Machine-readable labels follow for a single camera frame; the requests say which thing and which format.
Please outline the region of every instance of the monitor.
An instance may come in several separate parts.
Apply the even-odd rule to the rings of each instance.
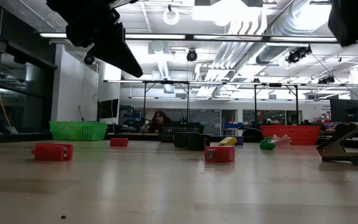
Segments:
[[[331,121],[358,122],[358,100],[330,99]]]
[[[102,118],[117,118],[118,99],[98,102],[98,120]]]

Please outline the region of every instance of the table surface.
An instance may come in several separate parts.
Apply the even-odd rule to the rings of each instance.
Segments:
[[[247,143],[213,164],[151,141],[74,142],[72,161],[37,162],[34,144],[0,144],[0,223],[358,223],[358,167],[315,146]]]

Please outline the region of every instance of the ceiling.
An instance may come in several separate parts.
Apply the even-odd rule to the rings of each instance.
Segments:
[[[183,33],[183,34],[225,34],[229,26],[217,26],[212,21],[195,21],[189,15],[194,6],[194,0],[173,2],[175,8],[181,10],[180,20],[171,26],[163,21],[163,13],[167,6],[165,3],[160,5],[149,2],[137,2],[121,6],[117,11],[121,15],[121,21],[127,32],[152,32],[152,33]],[[290,2],[290,0],[276,0],[277,6],[267,10],[267,22],[272,19]],[[64,32],[66,22],[56,13],[49,9],[43,0],[0,0],[0,5],[19,17],[39,32]],[[312,35],[332,35],[327,24],[315,30]],[[140,63],[144,73],[151,73],[157,68],[157,59],[148,53],[149,41],[127,41],[135,58]],[[170,70],[191,70],[194,71],[196,64],[207,60],[214,60],[219,52],[221,42],[170,42],[170,55],[167,65]],[[78,58],[84,54],[84,49],[66,45],[69,51],[75,52]],[[187,62],[186,54],[189,48],[196,49],[198,53],[197,62]],[[353,45],[343,49],[338,44],[312,44],[311,49],[314,55],[326,68],[336,68],[338,77],[346,78],[349,76],[349,69],[357,65],[358,45]],[[283,62],[283,58],[273,65],[266,67],[262,79],[268,77],[305,77],[319,74],[326,69],[312,56],[309,55],[300,63],[288,68]]]

